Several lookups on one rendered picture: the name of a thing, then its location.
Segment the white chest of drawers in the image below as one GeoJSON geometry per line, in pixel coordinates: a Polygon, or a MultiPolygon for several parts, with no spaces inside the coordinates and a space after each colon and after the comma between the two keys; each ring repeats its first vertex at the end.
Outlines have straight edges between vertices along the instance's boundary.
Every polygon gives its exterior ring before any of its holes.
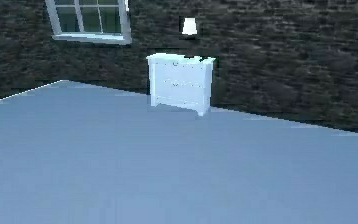
{"type": "Polygon", "coordinates": [[[190,109],[199,116],[209,110],[215,58],[155,53],[146,59],[152,106],[190,109]]]}

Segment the white shade table lamp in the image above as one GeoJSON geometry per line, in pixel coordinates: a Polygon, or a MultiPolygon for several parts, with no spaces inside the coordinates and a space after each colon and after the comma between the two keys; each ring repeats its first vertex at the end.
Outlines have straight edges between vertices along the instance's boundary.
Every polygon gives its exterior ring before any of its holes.
{"type": "Polygon", "coordinates": [[[182,38],[188,44],[188,52],[186,53],[185,58],[194,58],[195,53],[193,48],[197,44],[197,35],[198,35],[197,23],[195,18],[191,18],[191,17],[183,18],[181,35],[182,38]]]}

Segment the white framed window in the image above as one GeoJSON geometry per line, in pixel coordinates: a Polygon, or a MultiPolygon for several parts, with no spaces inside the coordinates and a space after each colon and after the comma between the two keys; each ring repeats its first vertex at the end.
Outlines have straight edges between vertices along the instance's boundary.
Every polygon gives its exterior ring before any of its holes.
{"type": "Polygon", "coordinates": [[[128,0],[44,0],[52,38],[60,41],[129,45],[128,0]]]}

